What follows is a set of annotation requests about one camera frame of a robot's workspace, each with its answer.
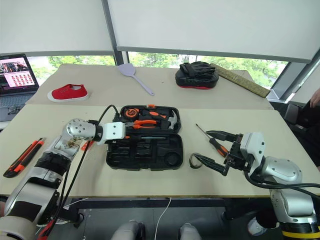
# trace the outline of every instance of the window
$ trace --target window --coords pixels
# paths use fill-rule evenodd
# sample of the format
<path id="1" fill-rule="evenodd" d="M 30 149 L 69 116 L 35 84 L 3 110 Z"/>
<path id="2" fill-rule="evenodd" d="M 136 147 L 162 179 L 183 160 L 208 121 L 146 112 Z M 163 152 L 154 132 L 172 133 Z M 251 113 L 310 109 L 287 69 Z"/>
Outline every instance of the window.
<path id="1" fill-rule="evenodd" d="M 61 64 L 116 65 L 113 56 L 30 56 L 28 60 L 39 85 L 43 84 Z"/>
<path id="2" fill-rule="evenodd" d="M 199 56 L 166 53 L 129 52 L 129 60 L 137 67 L 179 68 L 185 62 L 203 61 L 217 64 L 228 70 L 247 70 L 256 84 L 267 89 L 275 83 L 288 64 L 287 61 L 265 59 Z"/>

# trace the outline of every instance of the black cable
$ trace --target black cable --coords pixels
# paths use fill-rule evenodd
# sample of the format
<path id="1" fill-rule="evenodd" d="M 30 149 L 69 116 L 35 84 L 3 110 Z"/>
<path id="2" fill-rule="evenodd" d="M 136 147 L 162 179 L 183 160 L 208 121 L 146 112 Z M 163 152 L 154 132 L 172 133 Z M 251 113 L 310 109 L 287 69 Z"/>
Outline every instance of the black cable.
<path id="1" fill-rule="evenodd" d="M 308 186 L 301 186 L 301 188 L 296 186 L 296 185 L 309 185 L 309 184 L 316 184 L 316 183 L 279 184 L 279 183 L 271 182 L 271 181 L 263 181 L 266 184 L 261 184 L 261 183 L 258 183 L 256 181 L 252 180 L 249 177 L 248 172 L 244 172 L 244 176 L 245 176 L 245 179 L 249 183 L 251 183 L 252 185 L 254 185 L 254 186 L 258 187 L 258 188 L 262 188 L 262 189 L 293 189 L 293 190 L 296 190 L 298 192 L 310 195 L 311 197 L 313 197 L 313 198 L 317 199 L 318 201 L 320 201 L 320 197 L 318 195 L 316 195 L 316 194 L 314 194 L 312 192 L 309 192 L 307 190 L 301 189 L 301 188 L 307 188 Z"/>
<path id="2" fill-rule="evenodd" d="M 98 124 L 101 122 L 102 118 L 104 117 L 104 115 L 106 114 L 106 112 L 109 110 L 109 108 L 113 107 L 115 113 L 118 115 L 119 112 L 117 110 L 117 108 L 115 107 L 115 105 L 111 104 L 109 106 L 106 107 L 106 109 L 103 111 L 103 113 L 101 114 L 99 120 L 98 120 Z"/>
<path id="3" fill-rule="evenodd" d="M 61 195 L 60 195 L 60 200 L 59 200 L 59 204 L 57 206 L 55 215 L 54 215 L 54 221 L 50 227 L 50 229 L 48 229 L 48 231 L 46 232 L 46 235 L 48 236 L 51 231 L 54 229 L 54 225 L 56 224 L 57 220 L 58 220 L 58 215 L 61 211 L 61 208 L 63 206 L 63 198 L 64 198 L 64 194 L 65 194 L 65 189 L 66 189 L 66 185 L 67 185 L 67 179 L 68 179 L 68 175 L 69 175 L 69 169 L 70 166 L 68 167 L 68 170 L 65 173 L 65 177 L 64 177 L 64 181 L 63 181 L 63 185 L 62 185 L 62 190 L 61 190 Z"/>
<path id="4" fill-rule="evenodd" d="M 60 195 L 60 200 L 59 200 L 59 204 L 58 204 L 57 211 L 56 211 L 55 215 L 58 215 L 59 208 L 61 208 L 61 206 L 62 206 L 62 202 L 63 202 L 64 194 L 65 194 L 65 189 L 66 189 L 66 185 L 67 185 L 67 179 L 68 179 L 68 175 L 69 175 L 69 169 L 70 169 L 70 166 L 68 167 L 68 170 L 65 173 L 63 186 L 62 186 L 62 190 L 61 190 L 61 195 Z"/>
<path id="5" fill-rule="evenodd" d="M 116 112 L 116 114 L 119 115 L 119 112 L 118 112 L 117 108 L 116 108 L 114 105 L 111 104 L 111 105 L 107 106 L 106 109 L 105 109 L 105 110 L 103 111 L 103 113 L 101 114 L 101 116 L 100 116 L 100 118 L 99 118 L 99 120 L 98 120 L 98 124 L 100 124 L 102 118 L 105 116 L 106 112 L 107 112 L 111 107 L 113 107 L 113 109 L 114 109 L 114 111 Z M 68 198 L 68 196 L 69 196 L 69 193 L 71 192 L 71 189 L 72 189 L 72 187 L 73 187 L 73 185 L 74 185 L 74 183 L 75 183 L 75 181 L 76 181 L 76 178 L 77 178 L 77 175 L 78 175 L 79 170 L 80 170 L 80 168 L 81 168 L 81 165 L 82 165 L 82 163 L 83 163 L 83 161 L 84 161 L 84 159 L 85 159 L 86 153 L 87 153 L 87 151 L 88 151 L 88 149 L 89 149 L 90 142 L 91 142 L 91 140 L 89 140 L 89 141 L 87 142 L 87 144 L 86 144 L 86 147 L 85 147 L 85 149 L 84 149 L 84 151 L 83 151 L 83 154 L 82 154 L 82 156 L 81 156 L 80 162 L 79 162 L 79 164 L 78 164 L 78 166 L 77 166 L 77 168 L 76 168 L 76 171 L 75 171 L 75 173 L 74 173 L 73 179 L 72 179 L 72 181 L 71 181 L 71 184 L 70 184 L 70 186 L 69 186 L 69 188 L 68 188 L 68 191 L 67 191 L 66 194 L 65 194 L 65 197 L 64 197 L 64 199 L 63 199 L 63 201 L 62 201 L 62 204 L 60 205 L 59 209 L 57 210 L 56 216 L 55 216 L 55 218 L 54 218 L 54 222 L 53 222 L 51 228 L 48 230 L 47 236 L 48 236 L 48 235 L 51 233 L 51 231 L 54 229 L 54 226 L 55 226 L 55 224 L 56 224 L 56 222 L 57 222 L 57 220 L 58 220 L 60 211 L 61 211 L 61 209 L 63 208 L 63 206 L 65 205 L 65 203 L 66 203 L 66 201 L 67 201 L 67 198 Z"/>
<path id="6" fill-rule="evenodd" d="M 320 184 L 318 183 L 296 183 L 296 184 L 277 184 L 277 185 L 261 184 L 256 181 L 253 181 L 249 177 L 248 172 L 244 172 L 244 176 L 249 183 L 263 189 L 320 188 Z"/>

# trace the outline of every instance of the laptop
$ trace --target laptop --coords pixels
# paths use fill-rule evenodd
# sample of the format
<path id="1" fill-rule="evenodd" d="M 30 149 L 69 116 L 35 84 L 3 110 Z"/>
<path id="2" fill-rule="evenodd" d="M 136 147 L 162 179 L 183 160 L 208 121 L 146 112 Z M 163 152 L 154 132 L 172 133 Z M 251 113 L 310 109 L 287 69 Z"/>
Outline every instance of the laptop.
<path id="1" fill-rule="evenodd" d="M 0 55 L 0 122 L 11 121 L 38 88 L 25 54 Z"/>

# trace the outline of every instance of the beige tabletop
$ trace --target beige tabletop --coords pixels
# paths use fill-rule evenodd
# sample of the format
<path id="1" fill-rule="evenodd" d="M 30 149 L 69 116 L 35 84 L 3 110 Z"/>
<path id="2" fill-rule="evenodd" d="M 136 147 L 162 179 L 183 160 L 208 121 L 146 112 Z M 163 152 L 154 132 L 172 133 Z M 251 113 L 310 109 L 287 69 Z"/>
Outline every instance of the beige tabletop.
<path id="1" fill-rule="evenodd" d="M 39 88 L 27 104 L 105 106 L 115 104 L 171 106 L 194 109 L 260 109 L 273 110 L 266 98 L 219 77 L 209 90 L 181 88 L 176 84 L 176 68 L 137 67 L 139 77 L 155 96 L 149 95 L 131 77 L 123 76 L 115 66 L 63 64 Z M 247 71 L 234 72 L 250 79 Z M 51 102 L 48 92 L 66 84 L 84 84 L 90 98 L 66 103 Z"/>
<path id="2" fill-rule="evenodd" d="M 26 172 L 35 165 L 42 152 L 57 137 L 63 126 L 73 118 L 98 119 L 104 106 L 70 106 L 27 104 L 9 126 L 0 134 L 1 172 L 34 140 L 45 137 L 43 146 L 27 168 L 17 177 L 0 175 L 0 194 L 9 195 Z M 303 181 L 320 183 L 320 173 L 308 154 L 275 110 L 226 110 L 180 108 L 184 162 L 177 170 L 140 171 L 114 170 L 106 164 L 106 145 L 94 144 L 85 158 L 78 178 L 71 191 L 72 197 L 114 196 L 215 196 L 215 197 L 262 197 L 265 189 L 248 183 L 239 170 L 230 169 L 227 176 L 207 168 L 192 169 L 188 158 L 198 152 L 222 164 L 223 158 L 208 143 L 208 138 L 195 126 L 204 130 L 223 130 L 230 133 L 262 132 L 266 142 L 265 156 L 287 158 L 302 170 Z M 103 123 L 110 122 L 114 113 L 108 112 Z M 230 149 L 230 142 L 222 142 Z M 74 158 L 68 179 L 74 175 L 82 151 Z M 310 189 L 320 194 L 320 189 Z"/>

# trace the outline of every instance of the red sneaker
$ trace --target red sneaker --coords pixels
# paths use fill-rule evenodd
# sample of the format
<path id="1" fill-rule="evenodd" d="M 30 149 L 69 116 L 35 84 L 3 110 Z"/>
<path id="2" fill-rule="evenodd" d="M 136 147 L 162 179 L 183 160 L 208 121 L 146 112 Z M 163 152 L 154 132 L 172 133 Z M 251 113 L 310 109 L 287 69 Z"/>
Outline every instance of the red sneaker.
<path id="1" fill-rule="evenodd" d="M 83 84 L 67 84 L 48 93 L 48 99 L 55 103 L 82 101 L 89 98 L 89 94 Z"/>

